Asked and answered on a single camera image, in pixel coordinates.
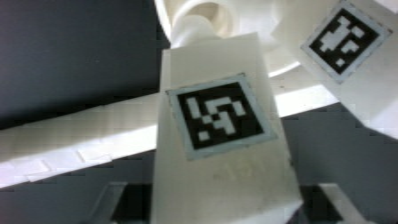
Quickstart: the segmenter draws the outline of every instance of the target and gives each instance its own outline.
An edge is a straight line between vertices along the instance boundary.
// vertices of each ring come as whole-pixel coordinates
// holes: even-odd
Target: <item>black and white square marker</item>
[[[388,29],[342,0],[301,45],[337,83],[342,83],[388,35]]]
[[[166,92],[188,159],[275,137],[243,74]]]

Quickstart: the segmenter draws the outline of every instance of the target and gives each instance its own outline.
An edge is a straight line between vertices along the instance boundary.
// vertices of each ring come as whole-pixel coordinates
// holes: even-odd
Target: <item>white block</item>
[[[76,150],[79,157],[83,161],[92,161],[102,156],[110,155],[111,153],[111,147],[108,144],[99,143],[94,145],[83,145],[79,146],[79,149]]]
[[[0,164],[0,188],[26,182],[28,179],[8,162]]]
[[[44,173],[30,174],[26,176],[28,181],[33,182],[33,181],[44,180],[46,178],[49,178],[49,177],[63,174],[63,173],[69,173],[69,172],[72,172],[72,171],[76,171],[76,170],[79,170],[83,168],[88,168],[88,167],[92,167],[92,166],[95,166],[95,165],[99,165],[102,163],[108,163],[110,161],[111,161],[110,157],[102,156],[95,160],[86,161],[85,163],[79,163],[79,165],[74,166],[74,167],[63,166],[63,168],[58,167],[54,170],[51,170],[51,171],[47,171]]]
[[[15,167],[17,172],[26,176],[37,173],[51,171],[42,160],[31,158],[17,158],[10,161],[12,166]]]
[[[83,166],[83,160],[76,151],[70,150],[56,150],[46,152],[38,156],[51,170],[58,169],[72,169]]]
[[[85,160],[81,166],[79,166],[79,169],[81,168],[86,168],[90,166],[95,166],[99,164],[104,164],[104,163],[110,163],[111,162],[111,155],[102,155],[101,157],[95,157],[94,159],[90,160]]]

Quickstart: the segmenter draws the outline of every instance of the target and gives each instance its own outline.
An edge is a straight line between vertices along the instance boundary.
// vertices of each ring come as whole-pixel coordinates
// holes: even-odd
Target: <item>white plastic structure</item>
[[[170,34],[173,25],[186,15],[207,18],[221,38],[257,32],[280,117],[337,102],[317,79],[303,75],[307,71],[300,68],[294,57],[269,35],[294,2],[296,0],[252,0],[250,2],[245,0],[154,0],[159,23],[170,42],[175,42]]]
[[[200,30],[207,32],[204,20],[197,16],[184,19],[179,21],[181,27],[189,27],[184,26],[189,23],[198,33]],[[214,35],[202,37],[198,33],[182,33],[189,44],[163,52],[150,224],[284,224],[301,201],[257,35],[216,39]],[[229,87],[211,90],[216,96],[207,100],[200,99],[205,92],[198,95],[195,92],[204,86],[207,90],[218,84],[227,85],[241,73],[253,92],[253,97],[243,98],[261,108],[259,114],[264,115],[257,118],[268,120],[262,127],[271,136],[250,143],[221,137],[232,136],[237,128],[223,122],[223,118],[230,118],[234,113],[236,117],[243,116],[250,111],[243,98],[232,100]],[[181,97],[186,94],[193,95],[184,101]],[[211,129],[202,125],[211,117],[198,105],[205,105],[211,114],[227,104],[232,110],[218,112],[220,118],[209,121],[213,128],[221,130],[216,137],[204,131]],[[186,131],[189,121],[200,125],[198,129]],[[188,149],[195,138],[211,147]]]
[[[398,139],[394,13],[372,0],[298,0],[273,36],[364,126]]]
[[[266,67],[268,71],[271,70],[269,84],[278,117],[337,102],[316,78],[307,76],[305,70],[296,67],[296,61],[268,35],[294,1],[255,0],[246,3],[243,0],[156,0],[159,22],[168,37],[173,28],[170,21],[177,21],[175,18],[182,18],[186,13],[198,13],[209,18],[211,27],[216,27],[221,37],[259,32],[264,49],[261,52],[269,62]],[[181,32],[193,32],[195,27],[189,29],[191,31],[182,28]],[[188,38],[182,35],[177,37],[179,39],[172,40],[173,47],[177,44],[188,44]],[[37,181],[152,150],[156,111],[157,94],[152,94],[1,130],[0,188]]]

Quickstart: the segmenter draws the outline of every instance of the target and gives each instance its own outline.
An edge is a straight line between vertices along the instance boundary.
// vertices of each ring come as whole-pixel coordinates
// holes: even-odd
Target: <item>dark background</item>
[[[157,91],[150,0],[0,0],[0,129]]]
[[[149,0],[0,0],[0,43],[1,127],[156,92],[166,41]],[[398,142],[339,104],[282,124],[300,183],[335,182],[365,218],[394,224]],[[152,158],[1,189],[0,223],[78,224],[108,182],[150,182]]]

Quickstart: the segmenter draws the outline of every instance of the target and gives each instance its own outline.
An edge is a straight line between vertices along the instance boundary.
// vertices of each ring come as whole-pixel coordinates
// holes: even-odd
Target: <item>white column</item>
[[[259,109],[257,119],[266,121],[264,131],[252,135],[253,141],[239,138],[211,143],[243,130],[223,125],[221,119],[234,113],[237,119],[248,113],[246,106],[241,109],[239,100],[230,101],[221,90],[207,101],[200,94],[186,101],[177,96],[209,88],[207,85],[220,88],[239,73],[253,94],[246,99]],[[211,118],[205,110],[197,109],[200,103],[209,113],[220,112],[220,118]],[[229,112],[216,107],[227,104]],[[181,105],[188,106],[189,115],[181,114]],[[189,132],[186,120],[198,121],[200,125],[213,122],[213,126],[205,129],[198,125]],[[211,132],[216,125],[218,137]],[[209,142],[204,148],[191,144],[195,134],[198,141]],[[188,46],[163,52],[150,223],[282,224],[300,203],[257,35],[191,41]]]

